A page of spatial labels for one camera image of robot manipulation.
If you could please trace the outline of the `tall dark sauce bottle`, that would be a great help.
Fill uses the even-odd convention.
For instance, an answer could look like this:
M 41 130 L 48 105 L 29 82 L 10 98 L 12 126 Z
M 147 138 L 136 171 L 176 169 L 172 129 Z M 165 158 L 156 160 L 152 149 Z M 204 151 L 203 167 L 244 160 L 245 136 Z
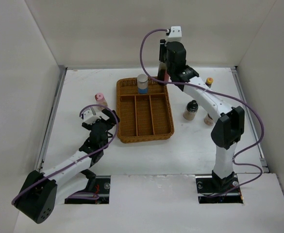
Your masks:
M 159 81 L 160 85 L 166 85 L 166 83 L 169 81 L 169 75 L 167 73 L 167 66 L 163 62 L 159 63 L 157 80 Z

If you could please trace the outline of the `blue label silver cap jar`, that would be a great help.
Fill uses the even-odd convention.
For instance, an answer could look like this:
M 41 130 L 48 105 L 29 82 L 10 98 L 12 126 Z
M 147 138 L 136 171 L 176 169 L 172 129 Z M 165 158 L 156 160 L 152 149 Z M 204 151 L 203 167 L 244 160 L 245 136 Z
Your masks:
M 137 90 L 139 94 L 148 93 L 148 77 L 145 74 L 137 76 Z

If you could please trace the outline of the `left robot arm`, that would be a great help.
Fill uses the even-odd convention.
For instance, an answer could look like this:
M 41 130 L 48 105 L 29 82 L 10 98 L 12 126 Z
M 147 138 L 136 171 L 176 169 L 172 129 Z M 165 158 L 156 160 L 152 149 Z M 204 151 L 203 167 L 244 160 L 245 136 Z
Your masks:
M 89 137 L 79 149 L 61 164 L 39 172 L 34 170 L 28 174 L 19 194 L 11 204 L 19 211 L 40 224 L 44 222 L 54 210 L 58 189 L 79 173 L 86 175 L 79 181 L 79 188 L 84 193 L 91 193 L 95 189 L 95 175 L 89 169 L 104 155 L 104 150 L 114 140 L 110 133 L 112 128 L 119 128 L 120 119 L 114 110 L 104 107 L 104 119 L 93 111 L 93 105 L 81 110 L 82 127 L 89 131 Z

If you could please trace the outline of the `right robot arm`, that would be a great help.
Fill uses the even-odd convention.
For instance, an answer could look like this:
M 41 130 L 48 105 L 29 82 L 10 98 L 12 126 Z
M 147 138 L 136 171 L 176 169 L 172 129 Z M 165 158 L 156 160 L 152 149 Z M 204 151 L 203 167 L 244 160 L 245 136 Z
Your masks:
M 159 61 L 165 64 L 171 82 L 191 96 L 213 120 L 211 139 L 216 145 L 216 160 L 211 185 L 216 192 L 226 191 L 234 178 L 235 149 L 244 133 L 244 109 L 233 107 L 212 93 L 199 73 L 187 65 L 186 50 L 181 42 L 160 40 Z

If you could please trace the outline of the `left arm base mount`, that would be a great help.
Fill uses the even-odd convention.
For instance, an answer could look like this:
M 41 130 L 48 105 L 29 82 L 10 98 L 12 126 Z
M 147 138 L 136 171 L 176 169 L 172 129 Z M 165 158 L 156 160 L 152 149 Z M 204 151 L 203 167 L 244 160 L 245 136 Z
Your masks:
M 86 169 L 78 173 L 82 183 L 72 194 L 65 195 L 64 204 L 109 204 L 111 176 L 96 175 Z

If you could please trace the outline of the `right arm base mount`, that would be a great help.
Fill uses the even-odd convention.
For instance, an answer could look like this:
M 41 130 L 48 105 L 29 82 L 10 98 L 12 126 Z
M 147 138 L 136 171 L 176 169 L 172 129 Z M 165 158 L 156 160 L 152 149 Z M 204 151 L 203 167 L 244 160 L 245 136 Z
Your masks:
M 199 204 L 243 204 L 241 190 L 238 187 L 237 175 L 220 183 L 212 175 L 196 176 L 196 187 Z

